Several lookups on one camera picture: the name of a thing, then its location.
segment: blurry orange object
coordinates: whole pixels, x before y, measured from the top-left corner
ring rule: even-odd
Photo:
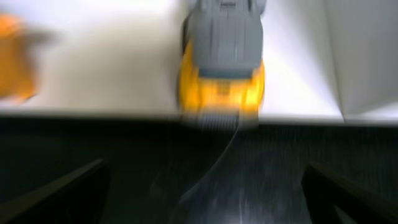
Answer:
[[[34,95],[33,67],[27,48],[22,22],[0,14],[0,98],[15,96],[22,103]]]

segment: white surface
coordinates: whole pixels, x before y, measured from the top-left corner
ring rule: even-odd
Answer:
[[[326,1],[347,120],[398,121],[398,1]]]
[[[2,111],[177,115],[180,0],[0,0],[58,32],[40,56],[40,92]],[[323,0],[269,1],[263,120],[342,122]]]

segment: dark background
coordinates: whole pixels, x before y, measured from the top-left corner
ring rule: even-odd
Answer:
[[[0,203],[102,158],[112,175],[103,223],[310,223],[300,185],[310,161],[398,204],[396,128],[263,125],[240,131],[207,173],[232,135],[160,120],[0,118]]]

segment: orange object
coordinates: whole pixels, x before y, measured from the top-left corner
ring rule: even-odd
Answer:
[[[33,68],[22,28],[18,18],[0,15],[0,97],[16,96],[18,103],[34,95]]]
[[[179,101],[182,113],[238,113],[258,116],[264,94],[264,63],[253,70],[250,79],[200,78],[193,65],[190,41],[183,57],[179,80]]]

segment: thin wire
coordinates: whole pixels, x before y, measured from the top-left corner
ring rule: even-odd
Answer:
[[[209,178],[210,174],[218,167],[218,164],[223,160],[229,149],[231,148],[232,142],[234,141],[236,134],[238,133],[239,128],[236,128],[235,133],[232,135],[231,139],[229,140],[228,144],[226,145],[223,153],[218,157],[217,161],[210,167],[207,173],[189,190],[187,190],[183,195],[181,195],[180,200],[178,203],[184,203],[191,195],[199,188],[202,182],[204,182],[207,178]]]

